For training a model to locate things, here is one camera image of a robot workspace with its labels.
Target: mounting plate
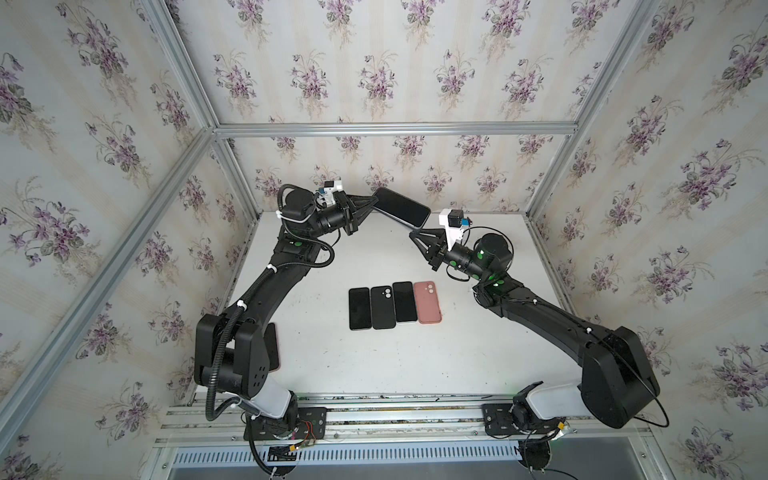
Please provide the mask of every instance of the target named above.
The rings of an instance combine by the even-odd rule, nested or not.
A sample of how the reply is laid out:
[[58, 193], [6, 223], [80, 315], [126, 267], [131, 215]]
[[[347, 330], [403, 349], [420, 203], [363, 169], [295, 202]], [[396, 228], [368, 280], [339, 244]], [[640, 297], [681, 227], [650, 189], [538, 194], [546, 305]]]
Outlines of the mounting plate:
[[[324, 407], [315, 407], [308, 409], [299, 408], [299, 419], [306, 420], [312, 424], [312, 432], [315, 438], [320, 440], [326, 434], [326, 414], [328, 409]], [[296, 424], [296, 430], [290, 435], [289, 439], [303, 440], [307, 434], [306, 423], [299, 421]], [[253, 439], [254, 440], [275, 440], [275, 435], [264, 431], [263, 420], [256, 418], [253, 420]]]

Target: metal panel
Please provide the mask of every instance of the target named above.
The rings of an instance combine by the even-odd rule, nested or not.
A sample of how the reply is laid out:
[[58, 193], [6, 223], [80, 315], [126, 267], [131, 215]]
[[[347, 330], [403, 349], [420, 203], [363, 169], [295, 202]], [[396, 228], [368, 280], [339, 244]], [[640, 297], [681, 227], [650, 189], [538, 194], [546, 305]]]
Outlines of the metal panel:
[[[299, 450], [296, 461], [270, 462], [269, 447], [257, 452], [268, 466], [381, 465], [433, 462], [492, 462], [522, 460], [518, 443], [507, 441], [403, 442], [393, 444], [315, 445]], [[181, 448], [173, 468], [246, 467], [256, 465], [249, 447]]]
[[235, 197], [248, 216], [248, 222], [259, 220], [263, 209], [259, 207], [253, 192], [243, 174], [243, 169], [237, 163], [234, 152], [226, 138], [219, 137], [214, 141], [214, 155], [219, 159], [219, 165], [224, 169], [230, 188], [235, 192]]
[[611, 54], [608, 55], [605, 63], [603, 63], [603, 69], [598, 75], [598, 79], [592, 85], [587, 98], [584, 100], [584, 104], [581, 106], [581, 110], [576, 117], [578, 130], [565, 141], [565, 146], [561, 149], [560, 155], [554, 159], [544, 178], [541, 179], [541, 184], [538, 190], [536, 190], [530, 208], [528, 208], [528, 215], [531, 218], [538, 218], [539, 214], [543, 211], [563, 170], [568, 165], [571, 155], [573, 155], [576, 147], [589, 131], [589, 127], [597, 117], [601, 106], [607, 100], [608, 94], [618, 80], [624, 66], [629, 62], [635, 47], [640, 42], [643, 31], [650, 23], [650, 18], [656, 12], [659, 3], [660, 0], [638, 0], [635, 5], [627, 24], [624, 25], [624, 29], [619, 35], [616, 45]]
[[571, 121], [467, 121], [364, 124], [223, 124], [219, 137], [391, 137], [393, 135], [573, 134]]
[[67, 358], [82, 340], [91, 320], [101, 311], [104, 302], [109, 300], [123, 275], [131, 267], [134, 253], [152, 234], [157, 222], [176, 199], [182, 185], [197, 166], [197, 162], [206, 154], [213, 139], [210, 128], [197, 134], [112, 250], [109, 260], [101, 266], [99, 273], [91, 278], [80, 297], [72, 303], [64, 318], [0, 404], [0, 451], [7, 449], [17, 431], [43, 400], [56, 375], [67, 363]]
[[203, 89], [203, 84], [200, 83], [187, 49], [181, 41], [179, 31], [165, 6], [166, 2], [164, 0], [141, 1], [144, 3], [150, 25], [157, 34], [157, 40], [163, 48], [171, 70], [176, 75], [184, 96], [189, 99], [195, 118], [203, 127], [217, 126], [219, 121], [216, 118], [216, 112], [208, 101], [208, 95]]

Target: black phone case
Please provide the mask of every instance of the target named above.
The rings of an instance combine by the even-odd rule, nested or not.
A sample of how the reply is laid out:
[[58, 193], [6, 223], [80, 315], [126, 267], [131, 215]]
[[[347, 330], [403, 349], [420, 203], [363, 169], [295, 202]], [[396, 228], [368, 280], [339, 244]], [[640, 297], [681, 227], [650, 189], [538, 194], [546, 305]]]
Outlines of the black phone case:
[[413, 283], [394, 282], [392, 295], [395, 299], [395, 319], [397, 323], [415, 322], [419, 319], [416, 313], [416, 300], [413, 296]]
[[371, 322], [377, 330], [395, 328], [395, 296], [392, 287], [374, 286], [371, 289]]
[[280, 368], [280, 351], [277, 349], [277, 330], [274, 323], [266, 326], [264, 331], [266, 354], [270, 358], [270, 372]]
[[371, 328], [371, 296], [368, 287], [349, 289], [349, 329]]

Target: aluminum frame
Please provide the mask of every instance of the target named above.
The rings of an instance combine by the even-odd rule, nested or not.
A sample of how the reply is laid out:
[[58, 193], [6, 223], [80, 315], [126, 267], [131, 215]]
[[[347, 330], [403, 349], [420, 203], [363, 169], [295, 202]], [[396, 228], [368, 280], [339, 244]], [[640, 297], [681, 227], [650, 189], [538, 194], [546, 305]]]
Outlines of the aluminum frame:
[[603, 69], [595, 80], [587, 94], [584, 104], [576, 115], [577, 131], [565, 140], [564, 147], [558, 152], [552, 165], [547, 170], [538, 189], [534, 193], [531, 206], [528, 208], [528, 216], [538, 218], [544, 210], [549, 197], [554, 192], [560, 177], [567, 167], [571, 155], [576, 147], [584, 139], [589, 127], [597, 117], [603, 104], [607, 102], [611, 89], [616, 84], [619, 75], [630, 61], [632, 54], [640, 43], [641, 34], [650, 24], [650, 19], [658, 9], [661, 0], [638, 0], [634, 10], [630, 14], [627, 23], [624, 24], [619, 38], [611, 49]]
[[91, 278], [83, 293], [72, 303], [51, 335], [29, 362], [8, 395], [0, 403], [0, 451], [5, 451], [18, 430], [27, 422], [82, 341], [85, 330], [101, 312], [104, 302], [131, 268], [135, 252], [152, 234], [155, 225], [176, 200], [179, 190], [214, 140], [213, 129], [201, 130], [181, 159], [157, 187], [131, 227]]

